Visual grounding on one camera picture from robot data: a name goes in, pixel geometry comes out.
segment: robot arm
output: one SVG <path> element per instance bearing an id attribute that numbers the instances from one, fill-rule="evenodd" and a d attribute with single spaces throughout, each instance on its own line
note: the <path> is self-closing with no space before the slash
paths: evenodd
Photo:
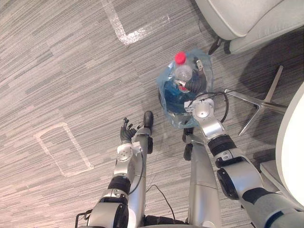
<path id="1" fill-rule="evenodd" d="M 250 160 L 237 148 L 214 116 L 211 99 L 185 103 L 199 124 L 205 144 L 216 159 L 218 180 L 224 194 L 239 200 L 256 228 L 302 228 L 304 212 L 283 195 L 268 192 Z"/>
<path id="2" fill-rule="evenodd" d="M 114 175 L 89 216 L 90 227 L 126 228 L 128 225 L 128 195 L 135 177 L 135 165 L 140 157 L 138 154 L 142 151 L 139 142 L 131 143 L 136 130 L 131 129 L 131 124 L 126 128 L 127 123 L 125 118 L 121 127 L 122 145 L 117 148 Z"/>

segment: plastic bag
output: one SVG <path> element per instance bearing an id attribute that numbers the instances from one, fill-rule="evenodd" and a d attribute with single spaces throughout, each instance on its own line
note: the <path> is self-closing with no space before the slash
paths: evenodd
<path id="1" fill-rule="evenodd" d="M 186 55 L 189 61 L 194 61 L 195 57 L 202 61 L 206 76 L 206 92 L 212 92 L 213 73 L 210 56 L 197 48 L 187 52 Z M 156 79 L 159 89 L 159 100 L 164 113 L 174 127 L 183 129 L 198 126 L 192 114 L 187 113 L 184 109 L 184 102 L 194 99 L 195 94 L 192 92 L 185 94 L 178 89 L 174 84 L 174 68 L 175 62 L 172 61 Z"/>

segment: water bottle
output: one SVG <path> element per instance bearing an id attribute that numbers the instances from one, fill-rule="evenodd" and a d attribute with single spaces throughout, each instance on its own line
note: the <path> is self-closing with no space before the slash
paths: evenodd
<path id="1" fill-rule="evenodd" d="M 175 55 L 175 79 L 188 82 L 192 78 L 192 67 L 187 62 L 186 53 L 181 51 Z M 189 90 L 179 85 L 179 90 L 188 93 Z"/>

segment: white tape marking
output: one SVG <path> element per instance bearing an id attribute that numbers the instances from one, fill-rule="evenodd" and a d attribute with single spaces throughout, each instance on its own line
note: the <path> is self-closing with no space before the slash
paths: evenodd
<path id="1" fill-rule="evenodd" d="M 84 161 L 85 165 L 87 166 L 86 170 L 64 173 L 62 171 L 61 167 L 59 166 L 59 164 L 57 163 L 56 159 L 54 158 L 54 156 L 49 152 L 47 146 L 42 141 L 41 136 L 43 136 L 45 133 L 47 133 L 47 132 L 49 132 L 49 131 L 51 131 L 53 129 L 59 128 L 59 127 L 62 127 L 66 131 L 68 137 L 72 141 L 72 143 L 75 146 L 76 150 L 78 151 L 80 157 L 82 158 L 82 160 Z M 76 141 L 76 138 L 72 134 L 70 128 L 67 125 L 67 123 L 60 122 L 60 123 L 57 123 L 55 125 L 49 126 L 49 127 L 45 128 L 45 129 L 43 129 L 42 131 L 38 132 L 37 134 L 35 134 L 34 137 L 37 139 L 38 143 L 40 144 L 40 146 L 42 147 L 42 149 L 44 150 L 44 152 L 47 155 L 51 156 L 51 158 L 54 160 L 55 164 L 57 165 L 57 167 L 59 168 L 59 170 L 60 170 L 60 172 L 61 172 L 61 174 L 63 176 L 65 176 L 65 177 L 71 177 L 71 176 L 75 176 L 77 174 L 80 174 L 82 172 L 86 172 L 86 171 L 94 169 L 94 166 L 89 162 L 89 160 L 86 157 L 85 153 L 82 151 L 79 143 Z"/>
<path id="2" fill-rule="evenodd" d="M 108 19 L 115 31 L 117 38 L 124 44 L 129 45 L 135 43 L 138 40 L 141 40 L 148 36 L 149 34 L 155 32 L 160 27 L 165 26 L 166 23 L 170 23 L 170 18 L 168 15 L 162 16 L 159 19 L 149 23 L 134 32 L 125 33 L 122 23 L 119 20 L 119 17 L 114 9 L 114 6 L 109 0 L 101 0 L 105 13 L 108 16 Z"/>

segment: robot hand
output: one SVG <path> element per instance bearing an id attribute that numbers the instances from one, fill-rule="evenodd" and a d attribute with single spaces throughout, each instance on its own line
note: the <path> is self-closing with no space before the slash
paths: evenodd
<path id="1" fill-rule="evenodd" d="M 120 128 L 120 139 L 122 141 L 122 144 L 131 143 L 133 136 L 136 134 L 136 130 L 134 128 L 131 128 L 133 124 L 131 123 L 127 127 L 128 123 L 129 120 L 125 117 L 123 119 L 123 125 Z"/>

